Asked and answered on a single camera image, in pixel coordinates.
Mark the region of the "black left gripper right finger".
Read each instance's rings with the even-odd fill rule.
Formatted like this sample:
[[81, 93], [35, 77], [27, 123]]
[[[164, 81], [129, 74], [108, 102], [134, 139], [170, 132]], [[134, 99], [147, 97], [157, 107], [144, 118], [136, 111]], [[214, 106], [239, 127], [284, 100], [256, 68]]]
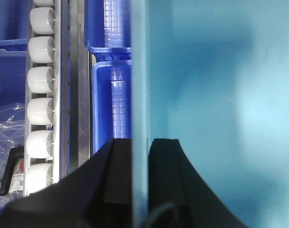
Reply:
[[155, 139], [149, 152], [154, 228], [244, 228], [185, 155], [179, 140]]

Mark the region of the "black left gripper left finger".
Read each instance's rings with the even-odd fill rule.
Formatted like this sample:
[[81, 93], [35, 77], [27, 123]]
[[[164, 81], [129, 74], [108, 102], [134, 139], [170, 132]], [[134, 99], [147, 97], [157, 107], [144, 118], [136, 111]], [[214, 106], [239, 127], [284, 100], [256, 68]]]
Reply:
[[129, 228], [131, 140], [110, 139], [77, 170], [9, 203], [0, 228]]

